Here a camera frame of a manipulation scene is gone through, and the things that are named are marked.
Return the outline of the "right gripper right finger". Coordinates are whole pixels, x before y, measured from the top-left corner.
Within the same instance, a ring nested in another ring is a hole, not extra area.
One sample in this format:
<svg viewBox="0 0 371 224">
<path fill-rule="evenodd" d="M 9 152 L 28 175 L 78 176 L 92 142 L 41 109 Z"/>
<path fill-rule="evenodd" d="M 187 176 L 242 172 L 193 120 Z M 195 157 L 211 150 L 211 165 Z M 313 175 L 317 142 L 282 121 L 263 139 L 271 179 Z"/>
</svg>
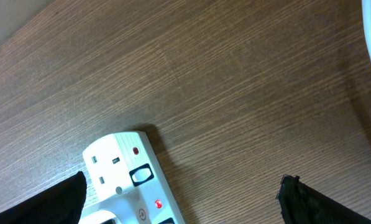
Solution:
<svg viewBox="0 0 371 224">
<path fill-rule="evenodd" d="M 284 175 L 276 199 L 285 224 L 371 224 L 371 220 L 300 182 Z"/>
</svg>

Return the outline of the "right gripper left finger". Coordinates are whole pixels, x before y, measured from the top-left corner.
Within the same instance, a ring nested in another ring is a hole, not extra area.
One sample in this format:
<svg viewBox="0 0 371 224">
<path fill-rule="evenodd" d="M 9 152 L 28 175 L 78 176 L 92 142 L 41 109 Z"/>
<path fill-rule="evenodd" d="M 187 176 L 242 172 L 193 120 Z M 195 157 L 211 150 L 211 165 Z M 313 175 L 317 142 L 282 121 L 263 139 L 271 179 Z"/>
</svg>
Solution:
<svg viewBox="0 0 371 224">
<path fill-rule="evenodd" d="M 77 224 L 86 200 L 82 171 L 0 213 L 0 224 Z"/>
</svg>

